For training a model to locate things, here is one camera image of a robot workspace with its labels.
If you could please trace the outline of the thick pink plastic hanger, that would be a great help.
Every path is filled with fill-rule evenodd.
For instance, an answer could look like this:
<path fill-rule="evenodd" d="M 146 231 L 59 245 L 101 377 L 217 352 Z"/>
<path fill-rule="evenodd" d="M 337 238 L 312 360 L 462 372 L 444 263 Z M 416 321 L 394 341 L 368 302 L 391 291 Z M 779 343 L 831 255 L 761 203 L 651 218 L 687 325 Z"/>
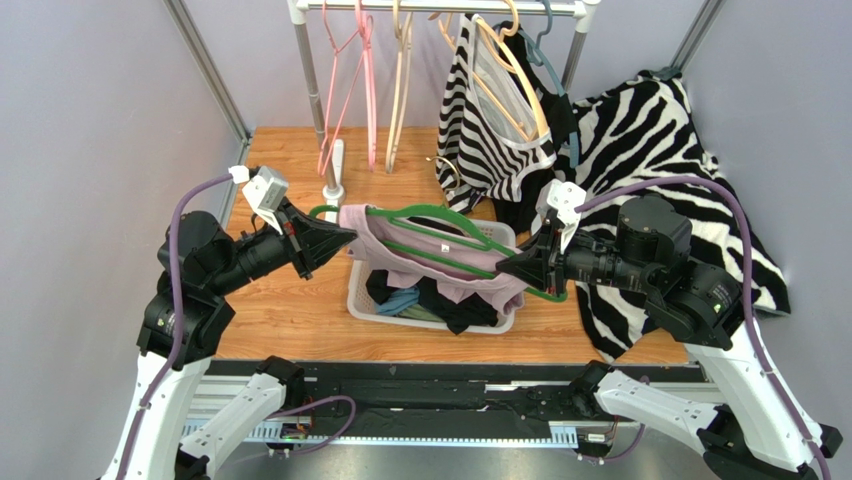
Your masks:
<path fill-rule="evenodd" d="M 378 140 L 376 85 L 372 50 L 373 17 L 363 9 L 360 0 L 353 2 L 353 10 L 356 17 L 357 34 L 362 44 L 360 65 L 363 68 L 365 87 L 367 162 L 369 171 L 373 172 L 376 166 Z"/>

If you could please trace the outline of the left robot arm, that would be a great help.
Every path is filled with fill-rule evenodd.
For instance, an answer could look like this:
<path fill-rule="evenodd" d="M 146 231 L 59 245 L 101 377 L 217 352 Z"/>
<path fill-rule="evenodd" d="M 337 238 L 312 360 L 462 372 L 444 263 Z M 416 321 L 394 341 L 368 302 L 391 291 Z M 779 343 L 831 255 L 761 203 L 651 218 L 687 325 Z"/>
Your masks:
<path fill-rule="evenodd" d="M 233 239 L 206 211 L 182 215 L 176 274 L 170 271 L 170 245 L 161 246 L 165 271 L 143 314 L 133 401 L 105 478 L 212 479 L 262 421 L 279 409 L 302 407 L 303 368 L 271 356 L 202 427 L 184 431 L 195 393 L 235 315 L 227 295 L 287 265 L 309 279 L 357 237 L 288 200 L 274 217 L 279 229 L 265 225 Z"/>

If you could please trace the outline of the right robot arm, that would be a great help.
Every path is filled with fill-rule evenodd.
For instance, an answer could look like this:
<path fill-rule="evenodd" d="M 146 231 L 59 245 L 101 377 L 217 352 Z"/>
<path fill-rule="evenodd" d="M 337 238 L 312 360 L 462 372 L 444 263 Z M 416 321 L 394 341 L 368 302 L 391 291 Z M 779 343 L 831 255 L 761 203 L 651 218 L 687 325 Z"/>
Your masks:
<path fill-rule="evenodd" d="M 773 385 L 764 345 L 750 340 L 741 284 L 691 256 L 686 217 L 650 195 L 621 206 L 611 241 L 577 233 L 563 243 L 563 228 L 550 213 L 498 271 L 548 293 L 575 280 L 641 294 L 648 318 L 685 346 L 722 395 L 719 403 L 685 399 L 592 361 L 569 386 L 578 415 L 637 421 L 696 451 L 721 479 L 815 477 L 812 462 L 833 456 L 842 436 Z"/>

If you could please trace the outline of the green hanger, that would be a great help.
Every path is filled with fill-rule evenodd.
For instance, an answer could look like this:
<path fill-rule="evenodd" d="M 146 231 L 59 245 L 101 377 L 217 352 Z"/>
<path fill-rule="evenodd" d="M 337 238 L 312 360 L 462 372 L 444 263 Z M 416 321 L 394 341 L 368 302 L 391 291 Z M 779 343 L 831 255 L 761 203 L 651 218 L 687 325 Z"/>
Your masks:
<path fill-rule="evenodd" d="M 506 258 L 515 254 L 515 252 L 508 246 L 486 236 L 472 220 L 445 207 L 431 204 L 415 204 L 402 209 L 388 210 L 368 206 L 366 208 L 366 215 L 368 217 L 384 218 L 390 225 L 415 232 L 420 236 L 438 238 L 445 242 L 459 244 L 478 251 L 496 251 Z M 411 222 L 410 219 L 414 217 L 442 220 L 449 226 L 455 227 L 457 230 L 461 231 L 462 234 L 452 236 L 449 232 L 427 227 L 416 222 Z M 437 254 L 427 253 L 399 242 L 382 240 L 382 243 L 388 248 L 416 255 L 424 259 L 433 260 L 455 269 L 472 273 L 481 278 L 490 279 L 496 276 L 496 273 L 456 262 L 454 260 L 441 258 Z"/>

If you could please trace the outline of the beige wooden hanger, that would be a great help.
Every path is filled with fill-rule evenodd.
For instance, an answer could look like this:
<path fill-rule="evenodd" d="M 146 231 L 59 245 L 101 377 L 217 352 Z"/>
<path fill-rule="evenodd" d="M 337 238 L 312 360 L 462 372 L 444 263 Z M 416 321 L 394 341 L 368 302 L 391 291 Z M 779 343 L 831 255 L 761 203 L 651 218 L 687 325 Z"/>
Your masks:
<path fill-rule="evenodd" d="M 387 174 L 393 172 L 398 155 L 410 87 L 413 15 L 409 13 L 405 20 L 402 21 L 400 19 L 400 12 L 401 2 L 394 1 L 392 4 L 392 15 L 394 35 L 397 41 L 397 62 L 392 113 L 385 154 L 385 172 Z"/>

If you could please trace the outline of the mauve tank top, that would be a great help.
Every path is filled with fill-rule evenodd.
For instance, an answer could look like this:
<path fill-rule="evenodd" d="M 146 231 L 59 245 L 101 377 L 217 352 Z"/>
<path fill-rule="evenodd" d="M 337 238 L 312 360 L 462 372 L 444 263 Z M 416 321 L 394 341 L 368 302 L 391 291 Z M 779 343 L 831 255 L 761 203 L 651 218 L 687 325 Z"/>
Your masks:
<path fill-rule="evenodd" d="M 390 225 L 384 218 L 368 217 L 367 204 L 343 206 L 339 225 L 355 230 L 358 238 L 349 244 L 349 255 L 366 261 L 375 270 L 388 272 L 387 285 L 396 288 L 414 286 L 431 279 L 443 298 L 459 304 L 477 295 L 496 311 L 509 315 L 524 306 L 523 292 L 527 284 L 511 275 L 499 273 L 495 264 L 505 259 L 496 251 L 478 251 L 434 237 Z M 382 240 L 399 242 L 441 258 L 454 260 L 496 273 L 494 278 L 481 278 L 445 264 L 386 247 Z"/>

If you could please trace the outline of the blue tank top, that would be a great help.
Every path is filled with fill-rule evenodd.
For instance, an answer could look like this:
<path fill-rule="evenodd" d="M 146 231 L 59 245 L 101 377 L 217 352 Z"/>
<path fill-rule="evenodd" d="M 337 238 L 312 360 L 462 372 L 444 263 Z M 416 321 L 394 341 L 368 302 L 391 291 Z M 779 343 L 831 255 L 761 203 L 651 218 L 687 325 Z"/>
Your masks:
<path fill-rule="evenodd" d="M 376 313 L 382 316 L 396 316 L 419 303 L 420 291 L 417 287 L 398 289 L 391 293 L 383 303 L 376 304 Z"/>

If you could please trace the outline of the black garment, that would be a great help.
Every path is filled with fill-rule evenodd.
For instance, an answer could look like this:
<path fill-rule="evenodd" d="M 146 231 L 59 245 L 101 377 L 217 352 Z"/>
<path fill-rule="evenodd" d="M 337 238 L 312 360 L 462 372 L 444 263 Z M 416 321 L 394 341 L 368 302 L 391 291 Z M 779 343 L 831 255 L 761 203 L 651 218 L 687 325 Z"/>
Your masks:
<path fill-rule="evenodd" d="M 449 233 L 462 234 L 455 227 L 429 218 L 414 217 L 410 221 Z M 375 270 L 373 268 L 368 277 L 367 292 L 375 302 L 375 308 L 377 303 L 383 303 L 395 290 L 404 289 L 388 286 L 387 277 L 388 272 L 386 270 Z M 440 296 L 436 289 L 436 283 L 431 279 L 420 280 L 412 287 L 417 287 L 420 291 L 418 304 L 441 317 L 449 327 L 448 331 L 456 335 L 465 332 L 469 326 L 493 327 L 496 325 L 499 312 L 477 295 L 456 304 Z"/>

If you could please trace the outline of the thin pink wire hanger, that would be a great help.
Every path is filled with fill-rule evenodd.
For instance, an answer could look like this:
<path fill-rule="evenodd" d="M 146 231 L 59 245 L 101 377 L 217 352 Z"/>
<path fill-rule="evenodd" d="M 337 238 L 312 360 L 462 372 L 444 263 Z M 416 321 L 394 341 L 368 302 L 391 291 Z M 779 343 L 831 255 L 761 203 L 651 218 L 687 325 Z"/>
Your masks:
<path fill-rule="evenodd" d="M 324 111 L 325 120 L 323 122 L 323 127 L 325 129 L 325 138 L 320 143 L 320 153 L 317 160 L 317 173 L 320 176 L 329 173 L 331 170 L 333 144 L 339 138 L 340 130 L 342 127 L 342 121 L 345 117 L 345 114 L 347 113 L 349 102 L 355 85 L 355 81 L 352 81 L 351 86 L 346 92 L 346 95 L 341 98 L 342 104 L 340 105 L 337 119 L 335 122 L 333 122 L 332 109 L 335 105 L 335 101 L 340 99 L 341 93 L 341 89 L 338 87 L 338 67 L 340 65 L 340 56 L 359 36 L 358 29 L 355 29 L 342 41 L 338 42 L 334 36 L 334 29 L 332 28 L 331 22 L 328 17 L 328 6 L 329 3 L 327 1 L 322 2 L 321 12 L 323 25 L 329 40 L 330 47 L 332 49 L 332 68 L 330 73 L 326 106 Z"/>

